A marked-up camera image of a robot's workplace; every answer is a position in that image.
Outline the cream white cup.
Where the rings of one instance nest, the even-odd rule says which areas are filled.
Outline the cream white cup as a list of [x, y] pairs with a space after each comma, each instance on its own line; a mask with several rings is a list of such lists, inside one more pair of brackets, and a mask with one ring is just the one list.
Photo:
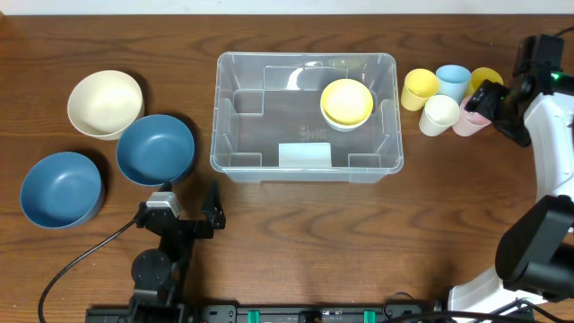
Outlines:
[[437, 136], [452, 127], [460, 118], [459, 105], [446, 95], [430, 97], [424, 105], [419, 122], [426, 136]]

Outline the yellow small bowl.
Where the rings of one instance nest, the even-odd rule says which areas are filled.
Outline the yellow small bowl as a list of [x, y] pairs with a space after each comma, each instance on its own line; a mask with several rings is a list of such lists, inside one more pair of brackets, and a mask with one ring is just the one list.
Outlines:
[[353, 125], [360, 122], [374, 107], [373, 96], [363, 84], [353, 79], [331, 82], [321, 93], [320, 108], [335, 122]]

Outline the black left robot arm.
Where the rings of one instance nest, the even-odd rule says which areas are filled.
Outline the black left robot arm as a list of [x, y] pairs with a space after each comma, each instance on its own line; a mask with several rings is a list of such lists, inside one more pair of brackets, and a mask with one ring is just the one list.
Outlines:
[[131, 267], [135, 288], [129, 322], [189, 322], [196, 317], [183, 301], [183, 287], [195, 241], [211, 239], [226, 226], [218, 184], [212, 183], [202, 204], [203, 220], [184, 220], [181, 211], [169, 182], [139, 205], [135, 225], [161, 240], [158, 248], [140, 253]]

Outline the white small bowl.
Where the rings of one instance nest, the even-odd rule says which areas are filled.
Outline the white small bowl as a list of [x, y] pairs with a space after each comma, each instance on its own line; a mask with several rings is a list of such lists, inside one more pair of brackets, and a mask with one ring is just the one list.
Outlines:
[[367, 122], [367, 120], [370, 118], [370, 113], [368, 113], [360, 122], [353, 124], [353, 125], [343, 125], [343, 124], [339, 124], [335, 121], [333, 121], [325, 112], [325, 110], [323, 108], [320, 109], [321, 114], [324, 118], [324, 120], [326, 121], [326, 123], [332, 127], [334, 130], [336, 131], [340, 131], [340, 132], [350, 132], [355, 130], [356, 128], [362, 126], [364, 123]]

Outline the light blue cup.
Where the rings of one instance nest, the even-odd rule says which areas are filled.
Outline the light blue cup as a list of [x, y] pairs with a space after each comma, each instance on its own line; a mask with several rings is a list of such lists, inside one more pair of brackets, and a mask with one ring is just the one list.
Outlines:
[[443, 65], [435, 75], [439, 79], [438, 94], [446, 95], [460, 103], [471, 80], [471, 72], [460, 65]]

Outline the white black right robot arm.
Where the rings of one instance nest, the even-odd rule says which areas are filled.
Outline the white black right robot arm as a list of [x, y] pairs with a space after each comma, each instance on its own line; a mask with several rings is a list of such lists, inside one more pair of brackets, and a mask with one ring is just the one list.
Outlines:
[[540, 34], [519, 45], [510, 86], [484, 81], [465, 105], [520, 146], [532, 146], [534, 206], [502, 236], [495, 264], [448, 293], [456, 322], [515, 318], [573, 296], [573, 77], [561, 68], [564, 40]]

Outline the pink cup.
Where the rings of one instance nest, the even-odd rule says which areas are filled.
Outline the pink cup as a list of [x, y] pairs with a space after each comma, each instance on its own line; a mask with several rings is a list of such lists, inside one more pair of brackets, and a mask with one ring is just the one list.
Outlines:
[[465, 97], [460, 104], [460, 117], [452, 126], [454, 132], [460, 136], [470, 136], [488, 126], [491, 121], [478, 112], [469, 112], [465, 106], [470, 101], [471, 96]]

